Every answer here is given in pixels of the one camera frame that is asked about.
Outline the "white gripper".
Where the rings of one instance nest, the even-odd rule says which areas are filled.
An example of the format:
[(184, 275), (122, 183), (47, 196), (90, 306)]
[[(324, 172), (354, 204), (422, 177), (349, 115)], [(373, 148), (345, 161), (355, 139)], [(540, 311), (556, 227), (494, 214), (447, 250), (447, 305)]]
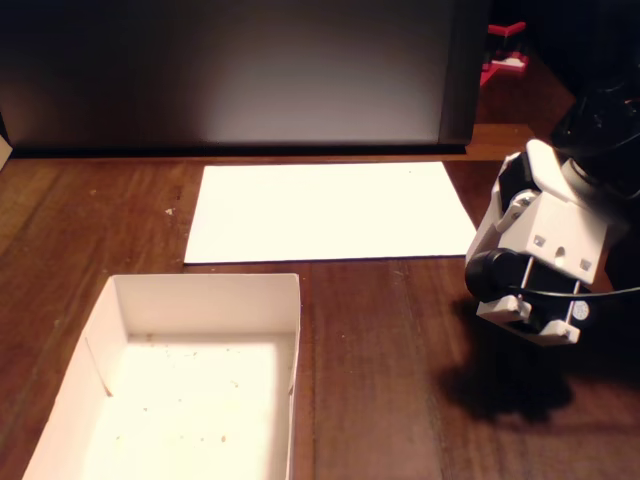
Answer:
[(570, 182), (569, 166), (537, 139), (507, 157), (466, 258), (507, 248), (592, 284), (608, 225)]

